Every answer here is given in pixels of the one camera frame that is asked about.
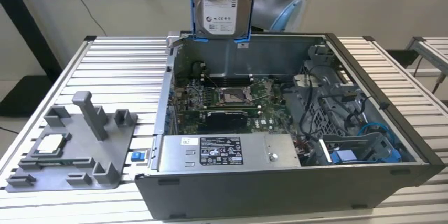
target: black pole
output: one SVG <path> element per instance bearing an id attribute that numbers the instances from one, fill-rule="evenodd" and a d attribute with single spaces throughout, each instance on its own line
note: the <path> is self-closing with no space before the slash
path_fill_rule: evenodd
<path id="1" fill-rule="evenodd" d="M 25 3 L 23 0 L 0 0 L 0 3 L 37 59 L 37 62 L 44 69 L 48 79 L 52 82 L 56 82 L 63 69 L 39 30 L 36 21 L 28 11 Z"/>

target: power supply label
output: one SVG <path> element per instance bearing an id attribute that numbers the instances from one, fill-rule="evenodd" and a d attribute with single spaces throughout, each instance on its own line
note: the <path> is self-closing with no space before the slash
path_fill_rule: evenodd
<path id="1" fill-rule="evenodd" d="M 239 137 L 201 137 L 201 165 L 243 165 Z"/>

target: gray plastic stand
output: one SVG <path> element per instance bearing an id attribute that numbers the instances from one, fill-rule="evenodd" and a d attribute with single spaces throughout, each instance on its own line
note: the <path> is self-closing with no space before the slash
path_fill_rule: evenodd
<path id="1" fill-rule="evenodd" d="M 104 113 L 91 102 L 92 94 L 73 96 L 83 112 L 69 115 L 53 106 L 44 119 L 48 125 L 19 169 L 7 179 L 8 192 L 113 189 L 119 186 L 125 156 L 136 124 L 136 114 L 120 109 Z M 45 136 L 61 134 L 63 142 L 53 152 L 37 147 Z"/>

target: gray holder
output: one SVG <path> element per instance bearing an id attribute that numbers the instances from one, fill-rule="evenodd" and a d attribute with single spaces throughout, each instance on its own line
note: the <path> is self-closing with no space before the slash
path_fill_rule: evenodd
<path id="1" fill-rule="evenodd" d="M 100 163 L 96 163 L 93 169 L 93 178 L 100 184 L 112 184 L 117 181 L 120 175 L 117 170 L 113 167 L 113 164 L 109 163 L 107 169 L 104 170 Z"/>

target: white wall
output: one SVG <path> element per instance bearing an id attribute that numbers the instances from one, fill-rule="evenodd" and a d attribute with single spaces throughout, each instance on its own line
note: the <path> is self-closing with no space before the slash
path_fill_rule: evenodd
<path id="1" fill-rule="evenodd" d="M 80 0 L 24 0 L 67 63 L 85 35 L 101 35 Z M 85 0 L 112 36 L 164 36 L 189 29 L 189 0 Z M 447 0 L 309 0 L 300 31 L 373 36 L 385 48 L 403 48 L 412 36 L 448 35 Z"/>
<path id="2" fill-rule="evenodd" d="M 387 49 L 448 36 L 448 0 L 309 0 L 300 31 L 371 35 Z"/>
<path id="3" fill-rule="evenodd" d="M 0 5 L 0 81 L 44 74 L 25 41 Z"/>
<path id="4" fill-rule="evenodd" d="M 103 35 L 80 0 L 24 0 L 65 64 L 85 35 Z M 109 36 L 165 36 L 189 29 L 189 0 L 84 0 Z"/>

